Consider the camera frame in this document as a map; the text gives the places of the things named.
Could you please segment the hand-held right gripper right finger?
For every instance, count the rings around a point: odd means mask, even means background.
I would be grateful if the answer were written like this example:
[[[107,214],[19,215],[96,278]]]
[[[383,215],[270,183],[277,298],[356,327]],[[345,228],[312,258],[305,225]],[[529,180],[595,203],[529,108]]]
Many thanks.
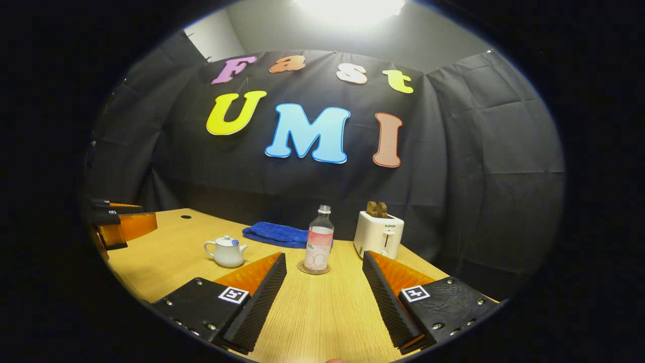
[[[362,271],[401,354],[453,340],[499,308],[456,277],[433,279],[374,251],[364,252]]]

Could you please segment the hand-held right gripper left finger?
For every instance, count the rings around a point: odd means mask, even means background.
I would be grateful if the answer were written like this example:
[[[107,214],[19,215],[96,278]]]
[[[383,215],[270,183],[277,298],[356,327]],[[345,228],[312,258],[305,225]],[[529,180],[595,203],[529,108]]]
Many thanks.
[[[247,355],[286,275],[285,253],[274,253],[214,281],[196,277],[151,306],[201,340]]]

